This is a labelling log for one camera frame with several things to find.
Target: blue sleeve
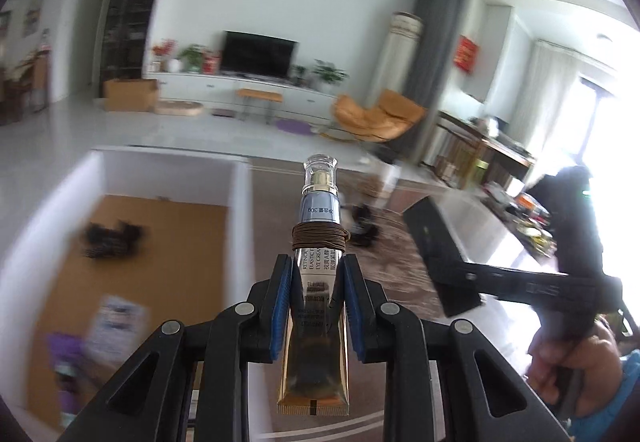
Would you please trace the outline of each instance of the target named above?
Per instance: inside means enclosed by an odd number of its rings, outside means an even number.
[[[606,408],[588,417],[572,420],[568,432],[576,442],[598,442],[609,428],[640,376],[640,350],[634,350],[622,359],[622,372],[618,393]]]

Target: wooden bench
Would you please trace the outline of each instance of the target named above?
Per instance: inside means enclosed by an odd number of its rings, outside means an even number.
[[[271,118],[273,118],[273,113],[274,113],[274,109],[271,106],[271,104],[273,102],[277,102],[278,104],[281,104],[283,101],[283,97],[281,93],[278,93],[277,91],[260,91],[259,89],[249,89],[249,88],[241,88],[241,89],[236,89],[236,95],[238,95],[238,97],[247,99],[247,98],[256,98],[259,100],[266,100],[267,101],[267,115],[265,120],[267,122],[271,121]],[[249,105],[248,104],[243,104],[244,109],[242,110],[242,115],[241,118],[242,120],[244,120],[246,118],[246,115],[248,113],[249,110]]]

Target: gold cosmetic tube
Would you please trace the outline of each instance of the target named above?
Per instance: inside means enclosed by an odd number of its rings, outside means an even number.
[[[300,222],[340,223],[336,164],[325,155],[305,162]],[[349,414],[346,323],[341,278],[336,278],[341,256],[331,248],[299,248],[294,253],[280,413]]]

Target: television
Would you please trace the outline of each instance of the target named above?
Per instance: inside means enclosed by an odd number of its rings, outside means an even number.
[[[287,78],[296,44],[275,37],[226,32],[220,72]]]

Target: purple mat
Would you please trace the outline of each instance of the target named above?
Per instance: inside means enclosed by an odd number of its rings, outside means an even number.
[[[280,118],[276,121],[276,127],[294,135],[314,135],[311,131],[311,125],[308,122],[300,122],[300,120]]]

